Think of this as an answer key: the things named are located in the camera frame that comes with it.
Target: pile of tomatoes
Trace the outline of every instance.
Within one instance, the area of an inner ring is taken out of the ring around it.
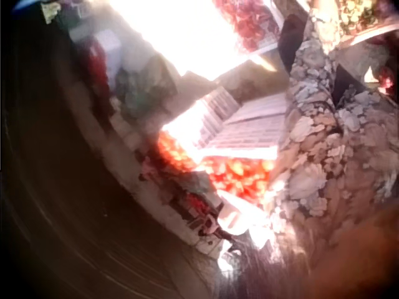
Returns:
[[[220,156],[205,157],[201,165],[197,165],[178,142],[164,131],[160,133],[158,149],[162,158],[175,169],[189,172],[202,166],[215,189],[254,204],[263,198],[269,173],[274,166],[273,161]]]
[[[243,47],[248,52],[258,50],[257,43],[266,36],[261,24],[273,20],[270,10],[264,3],[261,0],[213,0],[213,3],[224,19],[232,25],[234,32],[242,38]],[[268,30],[271,32],[278,30],[274,21],[269,22],[269,27]]]

